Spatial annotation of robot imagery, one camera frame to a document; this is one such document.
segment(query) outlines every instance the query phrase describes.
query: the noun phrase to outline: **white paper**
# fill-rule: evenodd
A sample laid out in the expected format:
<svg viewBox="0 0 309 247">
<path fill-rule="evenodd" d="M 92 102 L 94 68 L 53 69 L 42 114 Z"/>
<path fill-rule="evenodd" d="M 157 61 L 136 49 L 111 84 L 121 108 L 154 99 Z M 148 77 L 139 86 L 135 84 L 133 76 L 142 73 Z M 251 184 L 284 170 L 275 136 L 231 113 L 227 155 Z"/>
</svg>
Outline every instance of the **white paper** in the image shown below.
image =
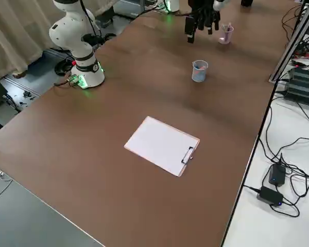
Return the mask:
<svg viewBox="0 0 309 247">
<path fill-rule="evenodd" d="M 124 147 L 179 177 L 185 166 L 182 160 L 188 160 L 198 143 L 199 139 L 148 116 Z"/>
</svg>

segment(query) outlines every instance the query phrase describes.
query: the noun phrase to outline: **wooden tabletop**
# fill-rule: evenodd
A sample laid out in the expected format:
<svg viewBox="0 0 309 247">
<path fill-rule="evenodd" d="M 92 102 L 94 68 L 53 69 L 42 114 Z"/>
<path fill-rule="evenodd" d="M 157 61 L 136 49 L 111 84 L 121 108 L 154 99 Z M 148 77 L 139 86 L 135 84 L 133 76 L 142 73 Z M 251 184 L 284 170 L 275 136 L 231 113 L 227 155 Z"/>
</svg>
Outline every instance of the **wooden tabletop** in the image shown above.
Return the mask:
<svg viewBox="0 0 309 247">
<path fill-rule="evenodd" d="M 0 130 L 0 169 L 105 246 L 219 246 L 293 4 L 232 1 L 226 46 L 219 32 L 187 43 L 183 17 L 138 18 L 98 50 L 104 84 L 52 88 Z M 203 83 L 191 80 L 198 59 Z M 146 116 L 200 138 L 180 178 L 124 148 Z"/>
</svg>

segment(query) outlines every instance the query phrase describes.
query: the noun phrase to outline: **robotic hand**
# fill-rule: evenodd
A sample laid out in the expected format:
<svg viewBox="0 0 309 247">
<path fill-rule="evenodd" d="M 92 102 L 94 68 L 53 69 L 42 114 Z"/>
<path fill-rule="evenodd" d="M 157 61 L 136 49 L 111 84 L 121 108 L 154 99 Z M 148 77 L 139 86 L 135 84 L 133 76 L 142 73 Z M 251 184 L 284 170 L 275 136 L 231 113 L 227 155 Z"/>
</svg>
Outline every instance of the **robotic hand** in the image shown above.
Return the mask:
<svg viewBox="0 0 309 247">
<path fill-rule="evenodd" d="M 219 29 L 221 19 L 220 10 L 230 0 L 188 0 L 192 8 L 191 14 L 185 19 L 184 32 L 187 34 L 187 41 L 193 43 L 197 29 L 204 30 L 207 28 L 208 34 L 213 34 L 213 23 L 215 30 Z"/>
<path fill-rule="evenodd" d="M 95 32 L 94 15 L 79 0 L 53 0 L 55 6 L 66 12 L 66 16 L 55 22 L 49 30 L 51 40 L 59 47 L 70 50 L 76 65 L 71 70 L 69 82 L 87 87 L 98 86 L 104 81 L 104 73 L 97 61 L 93 47 L 82 41 Z"/>
</svg>

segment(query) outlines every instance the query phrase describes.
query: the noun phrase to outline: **power adapter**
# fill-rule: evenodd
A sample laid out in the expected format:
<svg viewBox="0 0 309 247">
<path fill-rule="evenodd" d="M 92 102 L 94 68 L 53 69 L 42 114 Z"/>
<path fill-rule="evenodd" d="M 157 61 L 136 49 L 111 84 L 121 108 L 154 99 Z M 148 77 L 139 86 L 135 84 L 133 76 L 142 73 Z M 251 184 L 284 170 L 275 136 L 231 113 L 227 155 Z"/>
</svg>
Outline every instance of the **power adapter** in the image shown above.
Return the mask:
<svg viewBox="0 0 309 247">
<path fill-rule="evenodd" d="M 280 164 L 273 164 L 270 168 L 269 183 L 280 187 L 285 184 L 286 168 Z"/>
<path fill-rule="evenodd" d="M 257 199 L 271 206 L 281 206 L 283 204 L 283 195 L 279 192 L 262 186 L 257 194 Z"/>
</svg>

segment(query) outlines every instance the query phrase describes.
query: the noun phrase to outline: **beige curtain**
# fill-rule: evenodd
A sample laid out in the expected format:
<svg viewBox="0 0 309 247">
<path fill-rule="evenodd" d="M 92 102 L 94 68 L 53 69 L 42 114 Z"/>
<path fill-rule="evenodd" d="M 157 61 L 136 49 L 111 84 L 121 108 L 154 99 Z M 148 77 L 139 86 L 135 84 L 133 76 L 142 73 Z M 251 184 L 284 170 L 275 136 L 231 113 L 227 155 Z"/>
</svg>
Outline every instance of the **beige curtain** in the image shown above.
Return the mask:
<svg viewBox="0 0 309 247">
<path fill-rule="evenodd" d="M 96 16 L 117 0 L 83 1 Z M 48 30 L 64 15 L 53 0 L 0 0 L 0 78 L 27 70 L 44 49 L 53 47 Z"/>
</svg>

